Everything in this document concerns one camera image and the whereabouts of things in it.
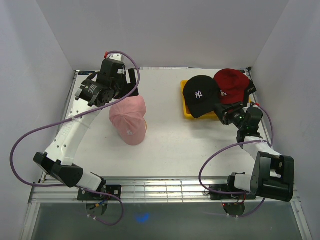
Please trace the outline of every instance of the metal frame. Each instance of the metal frame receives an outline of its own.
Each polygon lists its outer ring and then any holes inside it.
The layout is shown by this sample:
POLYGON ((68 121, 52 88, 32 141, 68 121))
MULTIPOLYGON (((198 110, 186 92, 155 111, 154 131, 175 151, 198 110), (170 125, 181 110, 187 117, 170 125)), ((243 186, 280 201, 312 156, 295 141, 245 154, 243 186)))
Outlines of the metal frame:
MULTIPOLYGON (((73 92, 75 81, 79 71, 76 71, 73 78, 73 83, 70 93, 73 92)), ((68 95, 66 101, 66 109, 70 103, 71 95, 68 95)), ((257 96, 254 94, 253 99, 256 101, 257 96)), ((268 140, 270 135, 266 128, 266 123, 262 120, 263 130, 268 140)), ((194 177, 109 177, 107 184, 122 185, 121 200, 124 203, 222 203, 222 200, 210 200, 209 195, 204 194, 204 188, 200 185, 199 180, 194 177)), ((210 184, 225 184, 227 177, 203 177, 203 183, 207 186, 210 184)), ((56 179, 43 173, 41 177, 43 184, 59 183, 56 179)), ((36 221, 39 213, 41 203, 83 203, 77 200, 78 189, 68 187, 34 187, 31 191, 28 210, 24 222, 24 227, 21 232, 21 240, 29 240, 32 238, 33 231, 36 226, 36 221)), ((260 202, 261 197, 255 200, 247 200, 247 202, 260 202)), ((277 200, 266 199, 266 202, 277 202, 277 200)), ((118 204, 116 201, 110 201, 110 204, 118 204)), ((300 197, 297 189, 294 188, 293 198, 291 200, 292 210, 294 212, 301 236, 303 240, 311 240, 311 233, 309 231, 303 210, 301 208, 300 197)))

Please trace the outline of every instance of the blue light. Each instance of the blue light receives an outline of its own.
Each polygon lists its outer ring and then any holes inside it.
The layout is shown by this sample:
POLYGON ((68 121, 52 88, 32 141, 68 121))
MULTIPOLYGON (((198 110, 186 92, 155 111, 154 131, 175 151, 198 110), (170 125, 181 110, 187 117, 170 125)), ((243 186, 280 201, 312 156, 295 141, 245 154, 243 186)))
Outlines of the blue light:
POLYGON ((149 220, 149 216, 150 216, 150 214, 148 212, 145 213, 145 214, 136 215, 135 216, 135 220, 138 223, 143 224, 143 223, 145 223, 146 221, 149 220))

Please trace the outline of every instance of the glass panel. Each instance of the glass panel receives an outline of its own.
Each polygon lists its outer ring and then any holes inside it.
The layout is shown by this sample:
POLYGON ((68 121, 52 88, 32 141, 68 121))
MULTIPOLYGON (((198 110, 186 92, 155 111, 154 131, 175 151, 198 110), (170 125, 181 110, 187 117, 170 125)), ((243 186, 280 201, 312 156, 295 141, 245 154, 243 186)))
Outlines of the glass panel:
MULTIPOLYGON (((245 204, 245 213, 259 203, 245 204)), ((120 215, 119 204, 109 204, 103 220, 120 215)), ((106 226, 87 218, 85 203, 42 203, 33 240, 202 240, 202 239, 302 239, 291 204, 265 202, 244 218, 225 214, 221 203, 125 204, 123 221, 106 226)))

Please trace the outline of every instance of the white wall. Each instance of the white wall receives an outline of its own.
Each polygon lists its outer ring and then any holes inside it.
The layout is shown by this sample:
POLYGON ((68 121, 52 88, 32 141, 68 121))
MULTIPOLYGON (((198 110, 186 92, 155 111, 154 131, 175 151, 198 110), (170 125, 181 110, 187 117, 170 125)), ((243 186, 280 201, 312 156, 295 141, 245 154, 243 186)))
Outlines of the white wall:
POLYGON ((295 159, 295 183, 313 239, 320 239, 320 2, 290 0, 253 66, 277 151, 295 159))
POLYGON ((253 66, 288 0, 37 0, 73 69, 105 51, 139 66, 253 66))
MULTIPOLYGON (((0 0, 0 239, 19 239, 31 191, 11 172, 11 148, 24 133, 61 118, 72 79, 36 0, 0 0)), ((55 131, 36 133, 18 147, 14 162, 25 180, 38 181, 33 156, 55 131)))

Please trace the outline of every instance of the yellow tray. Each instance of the yellow tray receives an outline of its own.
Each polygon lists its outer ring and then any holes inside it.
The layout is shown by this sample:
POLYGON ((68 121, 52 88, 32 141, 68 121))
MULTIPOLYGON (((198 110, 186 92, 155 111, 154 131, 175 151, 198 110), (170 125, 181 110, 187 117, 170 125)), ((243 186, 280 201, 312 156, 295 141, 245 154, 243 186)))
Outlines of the yellow tray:
MULTIPOLYGON (((195 119, 191 115, 191 113, 189 111, 189 108, 186 105, 185 97, 184 97, 184 94, 183 94, 184 88, 185 88, 185 85, 186 85, 187 82, 188 82, 188 80, 181 81, 181 94, 182 94, 182 103, 183 103, 183 114, 184 114, 184 117, 186 119, 195 119)), ((207 113, 205 115, 202 115, 201 117, 199 117, 197 119, 218 119, 218 116, 215 114, 214 111, 212 111, 212 112, 209 112, 209 113, 207 113)))

